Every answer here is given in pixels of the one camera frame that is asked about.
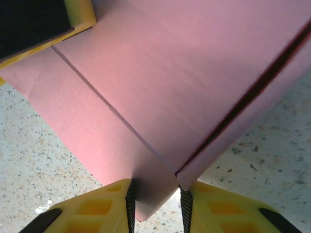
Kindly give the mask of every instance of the floor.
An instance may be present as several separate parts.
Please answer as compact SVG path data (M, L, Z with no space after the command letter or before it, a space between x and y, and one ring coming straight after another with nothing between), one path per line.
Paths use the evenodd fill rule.
M199 179L277 208L311 232L311 73ZM51 205L101 187L8 84L0 87L0 233L20 231ZM139 233L183 232L176 192Z

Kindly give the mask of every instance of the crease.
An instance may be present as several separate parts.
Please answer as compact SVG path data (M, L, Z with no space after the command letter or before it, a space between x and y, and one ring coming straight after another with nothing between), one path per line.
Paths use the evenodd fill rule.
M170 163L155 150L136 130L135 128L121 115L121 113L90 83L89 80L69 61L69 59L55 46L51 46L54 52L75 72L78 77L93 91L97 97L101 99L102 102L109 108L109 110L126 126L126 128L134 134L134 136L149 150L153 155L155 155L167 168L176 172L177 169L172 167Z
M32 84L31 84L31 88L30 88L28 94L25 95L25 98L26 98L26 99L29 99L29 96L31 95L31 93L32 93L32 91L33 91L33 89L34 89L34 85L35 85L35 83L36 83L38 77L41 75L41 68L42 68L42 65L43 65L43 61L42 61L42 59L41 59L41 60L40 60L40 65L39 65L39 69L38 69L39 72L38 72L38 74L35 76L35 78L34 78Z

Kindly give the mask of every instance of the pink paper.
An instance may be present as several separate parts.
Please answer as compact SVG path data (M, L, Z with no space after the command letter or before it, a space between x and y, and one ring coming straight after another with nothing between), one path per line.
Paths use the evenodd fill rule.
M92 29L0 76L104 185L138 180L139 220L189 188L311 65L309 43L186 164L309 20L310 0L94 2Z
M174 171L311 15L310 0L103 4L56 47Z

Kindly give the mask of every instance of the speckled floor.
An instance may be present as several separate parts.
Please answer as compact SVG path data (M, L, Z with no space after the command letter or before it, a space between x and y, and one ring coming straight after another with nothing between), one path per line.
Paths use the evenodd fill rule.
M311 73L210 167L200 181L276 207L311 232ZM9 85L0 87L0 232L101 184ZM139 233L183 232L179 193Z

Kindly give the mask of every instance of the yellow plastic part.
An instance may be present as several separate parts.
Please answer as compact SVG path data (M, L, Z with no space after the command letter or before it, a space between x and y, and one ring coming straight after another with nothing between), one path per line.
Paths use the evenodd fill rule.
M0 63L0 68L11 65L15 62L18 62L36 52L44 50L57 42L67 39L77 33L80 33L94 24L96 24L95 13L92 5L92 0L64 0L66 9L68 12L69 21L72 27L74 27L74 31L63 35L57 39L49 41L43 45L40 45L34 49L23 52L15 57L11 57L4 62Z
M271 206L214 186L196 182L190 233L279 233L259 211Z
M3 84L5 84L5 80L0 77L0 86L2 86Z
M44 233L129 233L124 179L56 204L62 214Z

